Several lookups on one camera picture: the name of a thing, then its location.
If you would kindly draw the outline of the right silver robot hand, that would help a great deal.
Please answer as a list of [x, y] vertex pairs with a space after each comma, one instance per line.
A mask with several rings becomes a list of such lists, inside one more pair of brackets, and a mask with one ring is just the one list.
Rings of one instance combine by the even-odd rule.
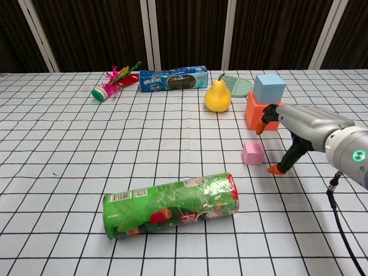
[[263, 109], [256, 134], [261, 135], [270, 122], [280, 122], [293, 139], [281, 161], [267, 169], [274, 175], [286, 174], [307, 152], [325, 153], [327, 139], [336, 131], [353, 127], [353, 120], [328, 109], [311, 105], [269, 104]]

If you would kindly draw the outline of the blue foam block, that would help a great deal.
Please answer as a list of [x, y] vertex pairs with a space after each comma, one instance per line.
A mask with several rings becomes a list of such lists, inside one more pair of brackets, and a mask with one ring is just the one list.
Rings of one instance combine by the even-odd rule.
[[253, 94], [259, 104], [278, 104], [286, 87], [285, 81], [276, 74], [255, 77]]

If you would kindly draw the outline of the small pink foam block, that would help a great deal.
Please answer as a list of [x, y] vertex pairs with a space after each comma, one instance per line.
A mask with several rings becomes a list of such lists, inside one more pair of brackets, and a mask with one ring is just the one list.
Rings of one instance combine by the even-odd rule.
[[248, 141], [243, 145], [243, 162], [246, 165], [262, 164], [265, 156], [264, 148], [259, 141]]

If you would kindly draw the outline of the large orange foam block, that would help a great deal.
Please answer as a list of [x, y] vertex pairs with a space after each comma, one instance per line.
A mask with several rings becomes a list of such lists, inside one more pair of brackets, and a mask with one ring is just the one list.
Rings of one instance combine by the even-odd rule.
[[[246, 103], [245, 109], [245, 119], [249, 130], [255, 131], [257, 129], [259, 120], [263, 115], [263, 109], [269, 104], [278, 104], [283, 105], [284, 102], [281, 100], [279, 102], [268, 102], [268, 103], [260, 103], [258, 99], [254, 95], [253, 91], [251, 90], [248, 94], [248, 99]], [[266, 127], [266, 131], [276, 131], [279, 127], [279, 122], [270, 122]]]

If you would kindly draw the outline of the mint green hand brush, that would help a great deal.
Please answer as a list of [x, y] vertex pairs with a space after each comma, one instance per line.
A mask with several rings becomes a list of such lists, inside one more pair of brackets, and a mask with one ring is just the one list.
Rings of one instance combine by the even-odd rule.
[[222, 74], [220, 79], [225, 82], [225, 85], [230, 91], [232, 98], [244, 98], [248, 96], [252, 89], [252, 84], [247, 79], [227, 74]]

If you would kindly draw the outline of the yellow toy pear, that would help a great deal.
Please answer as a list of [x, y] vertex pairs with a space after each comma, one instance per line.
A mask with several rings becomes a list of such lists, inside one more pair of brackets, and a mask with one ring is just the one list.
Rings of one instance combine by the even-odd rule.
[[231, 93], [224, 80], [222, 80], [224, 75], [225, 74], [221, 74], [219, 78], [213, 82], [211, 88], [204, 96], [205, 106], [212, 112], [225, 112], [231, 104]]

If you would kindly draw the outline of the blue cookie box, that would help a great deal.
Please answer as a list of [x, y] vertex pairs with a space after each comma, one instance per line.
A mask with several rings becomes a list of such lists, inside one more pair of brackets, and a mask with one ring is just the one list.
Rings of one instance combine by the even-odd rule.
[[143, 93], [201, 89], [208, 86], [208, 71], [205, 66], [180, 67], [164, 71], [141, 70], [139, 82]]

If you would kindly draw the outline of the dark folding screen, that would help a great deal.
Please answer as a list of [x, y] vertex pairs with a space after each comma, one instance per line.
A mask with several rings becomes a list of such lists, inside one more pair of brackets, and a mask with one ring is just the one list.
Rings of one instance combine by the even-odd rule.
[[[31, 0], [62, 72], [148, 67], [140, 0]], [[160, 65], [221, 67], [229, 0], [148, 0]], [[334, 0], [236, 0], [231, 70], [306, 69]], [[368, 0], [348, 0], [323, 69], [368, 69]], [[0, 73], [48, 68], [18, 0], [0, 0]]]

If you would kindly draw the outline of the green chips can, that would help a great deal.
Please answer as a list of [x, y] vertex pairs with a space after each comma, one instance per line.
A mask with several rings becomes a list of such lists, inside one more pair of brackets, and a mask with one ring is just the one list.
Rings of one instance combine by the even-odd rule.
[[107, 194], [103, 225], [110, 239], [227, 216], [239, 210], [233, 176], [221, 174]]

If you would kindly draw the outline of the pink feather shuttlecock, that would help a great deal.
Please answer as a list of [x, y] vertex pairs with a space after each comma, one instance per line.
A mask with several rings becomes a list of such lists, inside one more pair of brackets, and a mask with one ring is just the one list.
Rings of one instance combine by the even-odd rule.
[[118, 70], [118, 66], [113, 66], [111, 72], [106, 72], [108, 82], [94, 88], [91, 95], [99, 102], [106, 101], [113, 94], [118, 95], [119, 87], [129, 86], [139, 81], [139, 73], [133, 73], [133, 71], [136, 71], [141, 64], [142, 62], [139, 61], [133, 67], [125, 66], [121, 70]]

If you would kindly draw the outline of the white checkered tablecloth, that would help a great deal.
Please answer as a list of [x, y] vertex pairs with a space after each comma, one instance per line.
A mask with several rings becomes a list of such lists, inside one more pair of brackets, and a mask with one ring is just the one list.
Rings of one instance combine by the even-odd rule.
[[[325, 193], [335, 169], [323, 154], [273, 176], [290, 133], [249, 130], [245, 98], [213, 113], [203, 89], [131, 85], [100, 103], [90, 93], [104, 80], [0, 75], [0, 276], [359, 276]], [[262, 143], [262, 164], [244, 164], [248, 141]], [[224, 171], [236, 214], [105, 235], [105, 194]]]

